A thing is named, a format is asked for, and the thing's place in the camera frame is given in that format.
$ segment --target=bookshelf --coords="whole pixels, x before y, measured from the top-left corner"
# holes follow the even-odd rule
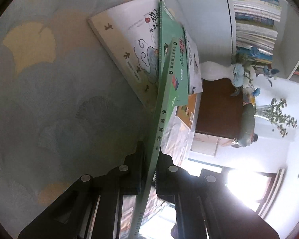
[[[286,0],[279,2],[282,11],[280,22],[274,23],[278,36],[272,68],[280,70],[278,77],[290,79],[299,65],[299,16]]]

